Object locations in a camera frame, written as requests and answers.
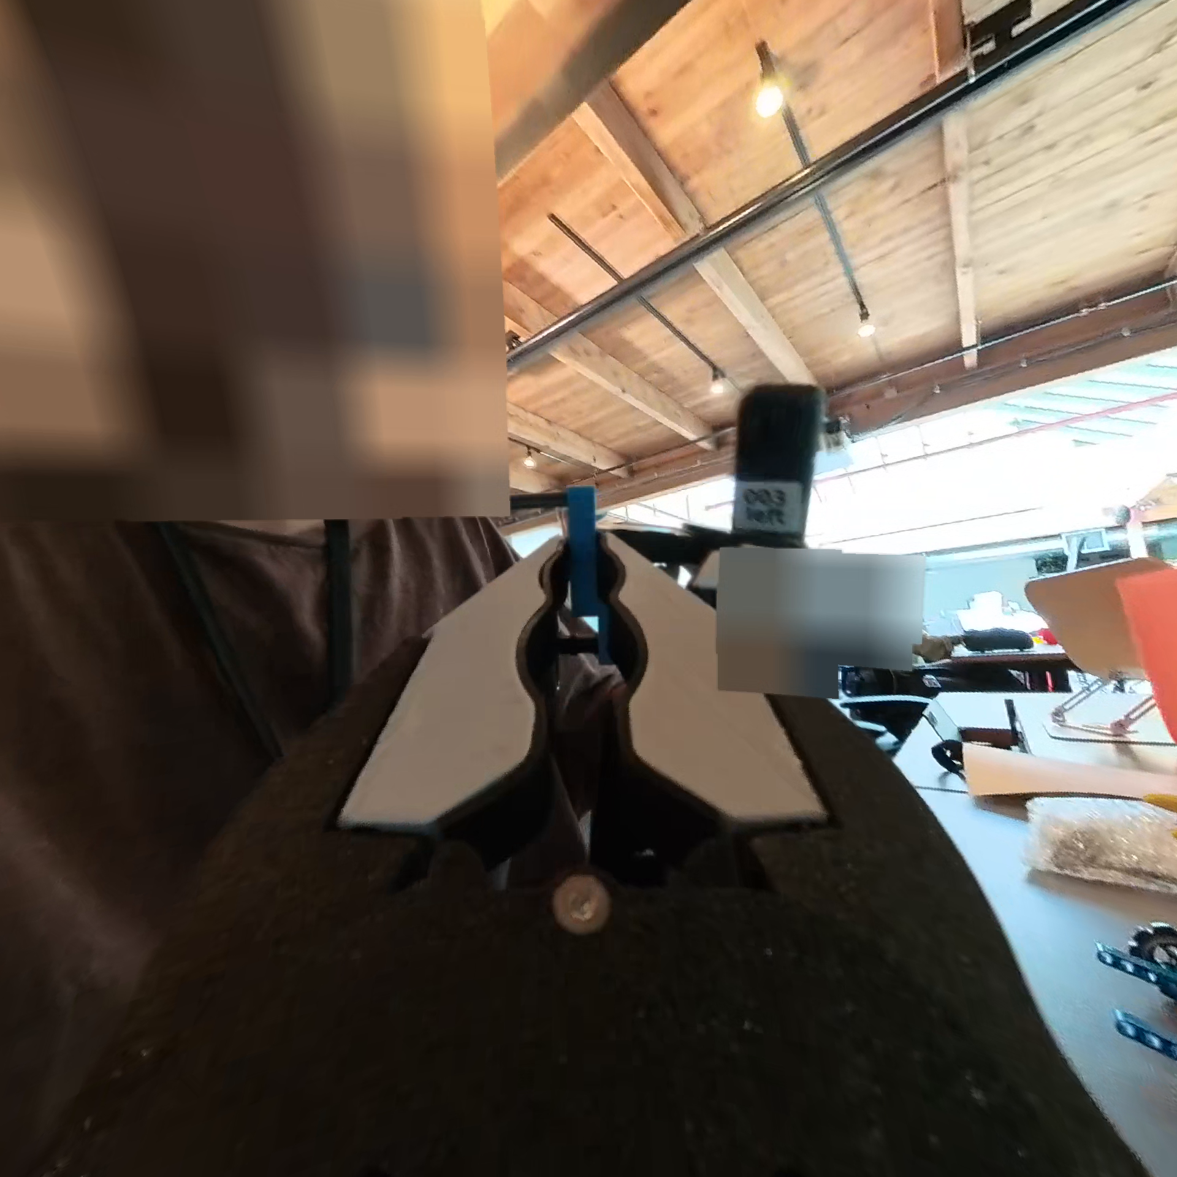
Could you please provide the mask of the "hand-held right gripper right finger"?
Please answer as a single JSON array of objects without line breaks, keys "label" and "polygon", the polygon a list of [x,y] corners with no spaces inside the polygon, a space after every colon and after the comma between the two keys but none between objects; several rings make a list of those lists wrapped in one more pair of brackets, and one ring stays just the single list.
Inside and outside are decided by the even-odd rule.
[{"label": "hand-held right gripper right finger", "polygon": [[720,688],[713,607],[617,534],[601,537],[601,569],[637,765],[741,833],[823,824],[826,806],[767,699]]}]

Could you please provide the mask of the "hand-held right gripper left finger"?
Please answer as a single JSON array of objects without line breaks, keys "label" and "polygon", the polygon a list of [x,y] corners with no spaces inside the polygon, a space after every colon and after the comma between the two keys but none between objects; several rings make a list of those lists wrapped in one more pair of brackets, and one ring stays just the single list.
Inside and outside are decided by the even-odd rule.
[{"label": "hand-held right gripper left finger", "polygon": [[547,718],[525,639],[550,608],[545,541],[428,634],[339,813],[341,830],[536,835],[552,804]]}]

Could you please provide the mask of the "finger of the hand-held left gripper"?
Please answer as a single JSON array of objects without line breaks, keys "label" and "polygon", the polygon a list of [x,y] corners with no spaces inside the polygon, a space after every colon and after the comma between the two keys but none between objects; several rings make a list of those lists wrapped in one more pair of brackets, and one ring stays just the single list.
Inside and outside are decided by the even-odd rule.
[{"label": "finger of the hand-held left gripper", "polygon": [[603,527],[602,533],[638,552],[679,587],[703,600],[716,599],[716,552],[723,548],[723,534],[717,528],[622,523]]}]

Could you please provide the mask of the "blue toy beam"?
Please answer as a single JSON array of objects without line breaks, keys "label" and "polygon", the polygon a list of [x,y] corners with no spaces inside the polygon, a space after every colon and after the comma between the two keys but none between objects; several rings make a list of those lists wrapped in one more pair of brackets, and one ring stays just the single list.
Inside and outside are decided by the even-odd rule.
[{"label": "blue toy beam", "polygon": [[596,662],[613,664],[609,645],[608,608],[599,596],[599,544],[596,535],[596,492],[594,486],[573,486],[564,493],[568,611],[595,622]]}]

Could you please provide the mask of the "black office chair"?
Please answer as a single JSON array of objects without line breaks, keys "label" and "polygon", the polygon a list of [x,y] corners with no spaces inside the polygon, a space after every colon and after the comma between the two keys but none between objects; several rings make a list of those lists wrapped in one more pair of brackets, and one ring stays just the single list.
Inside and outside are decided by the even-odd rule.
[{"label": "black office chair", "polygon": [[916,671],[839,667],[836,705],[885,755],[895,757],[937,690]]}]

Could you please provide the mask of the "black ceiling pipe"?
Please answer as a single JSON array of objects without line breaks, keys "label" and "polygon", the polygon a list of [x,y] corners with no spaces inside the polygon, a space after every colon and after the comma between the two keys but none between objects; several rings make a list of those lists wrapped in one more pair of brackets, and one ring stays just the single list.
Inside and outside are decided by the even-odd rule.
[{"label": "black ceiling pipe", "polygon": [[811,166],[714,222],[706,231],[678,244],[587,304],[524,339],[504,356],[507,374],[519,373],[546,358],[573,334],[588,329],[624,304],[652,293],[716,251],[772,229],[793,208],[867,167],[881,154],[940,122],[948,112],[1003,84],[1015,73],[1034,66],[1039,59],[1119,17],[1132,6],[1132,2],[1067,3],[1013,37],[1003,48],[982,53],[978,66],[965,66],[943,79],[853,139],[818,157]]}]

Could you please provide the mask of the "wooden shell chair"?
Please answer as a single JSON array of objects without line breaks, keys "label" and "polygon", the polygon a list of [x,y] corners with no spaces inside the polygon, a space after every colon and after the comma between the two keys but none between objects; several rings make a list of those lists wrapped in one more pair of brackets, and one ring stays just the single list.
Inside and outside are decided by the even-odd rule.
[{"label": "wooden shell chair", "polygon": [[1158,712],[1153,697],[1123,697],[1125,711],[1098,718],[1097,698],[1116,699],[1115,688],[1126,683],[1147,683],[1127,632],[1116,586],[1147,572],[1172,566],[1150,556],[1076,569],[1031,580],[1024,593],[1034,611],[1046,622],[1070,663],[1088,683],[1073,691],[1050,715],[1049,725],[1069,739],[1116,744],[1170,746],[1174,739],[1157,729]]}]

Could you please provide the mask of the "tan cardboard sheet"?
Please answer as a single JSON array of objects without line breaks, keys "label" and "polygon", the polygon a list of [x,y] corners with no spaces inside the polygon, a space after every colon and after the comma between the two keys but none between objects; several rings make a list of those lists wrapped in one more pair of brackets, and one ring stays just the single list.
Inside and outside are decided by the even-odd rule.
[{"label": "tan cardboard sheet", "polygon": [[1172,774],[1099,768],[983,744],[962,744],[961,754],[965,788],[975,799],[1091,797],[1137,802],[1175,796]]}]

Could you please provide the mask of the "bubble wrap bag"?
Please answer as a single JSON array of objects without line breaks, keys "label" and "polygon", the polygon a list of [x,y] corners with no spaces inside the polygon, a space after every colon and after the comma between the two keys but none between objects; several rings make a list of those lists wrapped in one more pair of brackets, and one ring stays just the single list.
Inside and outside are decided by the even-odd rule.
[{"label": "bubble wrap bag", "polygon": [[1120,799],[1029,799],[1024,862],[1035,873],[1175,894],[1174,807]]}]

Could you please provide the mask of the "red plastic bin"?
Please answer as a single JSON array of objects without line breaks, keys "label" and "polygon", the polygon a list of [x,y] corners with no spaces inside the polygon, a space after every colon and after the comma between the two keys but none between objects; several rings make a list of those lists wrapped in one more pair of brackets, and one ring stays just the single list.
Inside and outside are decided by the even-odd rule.
[{"label": "red plastic bin", "polygon": [[1170,737],[1175,737],[1175,569],[1125,579],[1116,593],[1144,680]]}]

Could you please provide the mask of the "blue grey brick toy vehicle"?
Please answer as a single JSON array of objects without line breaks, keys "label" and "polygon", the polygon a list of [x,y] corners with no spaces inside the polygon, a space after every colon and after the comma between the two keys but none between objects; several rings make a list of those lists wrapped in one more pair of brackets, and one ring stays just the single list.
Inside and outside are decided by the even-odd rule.
[{"label": "blue grey brick toy vehicle", "polygon": [[1095,945],[1095,960],[1125,977],[1150,987],[1165,1002],[1171,1024],[1156,1029],[1136,1015],[1116,1009],[1112,1026],[1119,1037],[1175,1062],[1175,928],[1168,922],[1147,922],[1135,929],[1126,946]]}]

